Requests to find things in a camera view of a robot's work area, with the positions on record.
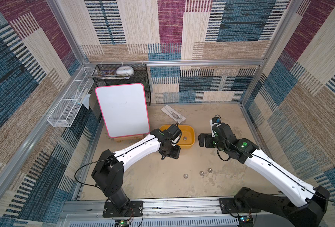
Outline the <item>yellow plastic storage box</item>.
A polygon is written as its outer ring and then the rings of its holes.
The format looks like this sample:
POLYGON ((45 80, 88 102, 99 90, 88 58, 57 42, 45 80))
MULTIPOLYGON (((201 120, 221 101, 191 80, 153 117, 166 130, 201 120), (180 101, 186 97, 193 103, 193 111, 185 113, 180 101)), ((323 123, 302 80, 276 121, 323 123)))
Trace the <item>yellow plastic storage box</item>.
POLYGON ((182 136, 176 145, 180 146, 181 149, 191 148, 195 143, 195 132, 193 127, 189 125, 178 125, 178 127, 182 131, 182 136))

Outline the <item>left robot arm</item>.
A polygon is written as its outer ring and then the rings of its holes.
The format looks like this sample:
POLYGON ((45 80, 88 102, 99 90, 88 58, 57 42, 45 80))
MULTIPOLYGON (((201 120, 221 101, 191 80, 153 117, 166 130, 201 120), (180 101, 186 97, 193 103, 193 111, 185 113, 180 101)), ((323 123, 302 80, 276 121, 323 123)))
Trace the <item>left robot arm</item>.
POLYGON ((161 159, 178 159, 180 146, 178 142, 182 137, 182 131, 174 125, 167 130, 155 129, 144 139, 131 146, 111 152, 104 151, 92 171, 92 178, 96 186, 112 203, 118 211, 127 209, 130 199, 122 189, 124 173, 132 165, 152 154, 159 153, 161 159))

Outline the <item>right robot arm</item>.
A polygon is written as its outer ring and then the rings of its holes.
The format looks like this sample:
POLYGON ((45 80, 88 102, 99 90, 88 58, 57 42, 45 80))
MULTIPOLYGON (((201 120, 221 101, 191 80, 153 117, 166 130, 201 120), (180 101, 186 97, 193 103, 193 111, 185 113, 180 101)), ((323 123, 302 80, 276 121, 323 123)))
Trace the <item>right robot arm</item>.
POLYGON ((215 148, 229 159, 253 169, 273 184, 282 196, 256 192, 243 187, 234 196, 227 212, 243 213, 263 210, 287 219, 296 227, 317 227, 324 217, 330 193, 322 186, 314 187, 300 180, 274 162, 252 141, 236 138, 229 125, 217 118, 211 123, 211 133, 198 136, 199 146, 215 148))

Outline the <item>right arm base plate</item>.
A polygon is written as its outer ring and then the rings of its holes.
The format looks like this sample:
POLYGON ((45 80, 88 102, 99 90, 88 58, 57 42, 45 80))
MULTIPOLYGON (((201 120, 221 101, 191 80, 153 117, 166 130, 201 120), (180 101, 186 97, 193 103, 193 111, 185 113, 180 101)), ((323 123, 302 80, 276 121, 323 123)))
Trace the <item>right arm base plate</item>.
POLYGON ((260 213, 260 209, 248 208, 248 207, 239 207, 236 205, 234 197, 225 197, 219 198, 219 207, 222 214, 244 214, 244 213, 260 213))

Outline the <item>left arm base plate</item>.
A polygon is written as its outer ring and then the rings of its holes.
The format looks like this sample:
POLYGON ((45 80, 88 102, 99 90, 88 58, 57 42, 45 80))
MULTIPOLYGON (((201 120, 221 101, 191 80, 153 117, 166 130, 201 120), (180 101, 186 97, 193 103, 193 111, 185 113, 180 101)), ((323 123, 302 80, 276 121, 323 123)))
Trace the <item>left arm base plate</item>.
POLYGON ((121 217, 141 217, 143 201, 130 201, 122 208, 116 208, 114 204, 107 200, 103 210, 103 218, 121 218, 121 217))

